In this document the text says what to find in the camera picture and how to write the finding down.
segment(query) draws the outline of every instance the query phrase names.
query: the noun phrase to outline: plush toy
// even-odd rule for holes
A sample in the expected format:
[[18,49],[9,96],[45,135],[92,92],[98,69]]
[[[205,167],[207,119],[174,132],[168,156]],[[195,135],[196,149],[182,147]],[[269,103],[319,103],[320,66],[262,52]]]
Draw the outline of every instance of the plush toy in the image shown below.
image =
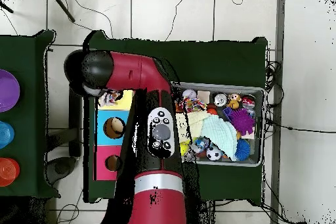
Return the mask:
[[209,160],[219,160],[223,155],[224,153],[213,143],[211,143],[210,147],[207,149],[207,158]]
[[234,128],[239,131],[242,136],[246,135],[246,132],[249,134],[253,132],[255,120],[249,116],[246,109],[233,111],[231,121]]
[[242,99],[238,94],[232,94],[229,96],[230,102],[228,103],[227,107],[230,107],[232,109],[238,109],[240,106],[240,101]]

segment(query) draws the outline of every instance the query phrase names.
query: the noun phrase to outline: cup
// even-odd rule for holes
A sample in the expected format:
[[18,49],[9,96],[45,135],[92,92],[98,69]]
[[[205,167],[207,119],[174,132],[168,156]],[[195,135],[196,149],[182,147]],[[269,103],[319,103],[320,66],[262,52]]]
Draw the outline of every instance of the cup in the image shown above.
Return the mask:
[[0,149],[5,148],[14,139],[14,129],[9,123],[0,121]]
[[0,187],[7,187],[20,174],[20,166],[12,158],[0,158]]

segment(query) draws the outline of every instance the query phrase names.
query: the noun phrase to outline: gray button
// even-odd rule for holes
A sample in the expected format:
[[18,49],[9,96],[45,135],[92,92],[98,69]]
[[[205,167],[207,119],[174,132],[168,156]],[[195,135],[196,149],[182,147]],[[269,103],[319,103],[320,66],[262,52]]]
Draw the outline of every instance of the gray button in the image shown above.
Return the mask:
[[171,137],[171,131],[166,125],[156,125],[153,129],[153,137],[157,140],[168,140]]

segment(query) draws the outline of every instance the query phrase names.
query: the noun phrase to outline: soccer ball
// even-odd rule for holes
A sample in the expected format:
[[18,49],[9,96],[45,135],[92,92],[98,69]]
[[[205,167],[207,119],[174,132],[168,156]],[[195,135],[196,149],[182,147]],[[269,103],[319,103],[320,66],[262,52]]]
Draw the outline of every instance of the soccer ball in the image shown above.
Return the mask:
[[223,152],[219,150],[217,146],[211,143],[210,147],[207,149],[207,158],[212,161],[215,161],[215,160],[219,160],[222,155],[223,155]]

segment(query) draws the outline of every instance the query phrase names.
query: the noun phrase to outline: orange cup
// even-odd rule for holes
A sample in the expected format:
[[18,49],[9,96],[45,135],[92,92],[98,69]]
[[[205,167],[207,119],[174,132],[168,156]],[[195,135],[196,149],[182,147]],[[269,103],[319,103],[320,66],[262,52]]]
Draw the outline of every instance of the orange cup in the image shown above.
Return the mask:
[[0,187],[10,185],[19,175],[20,166],[12,158],[0,158]]

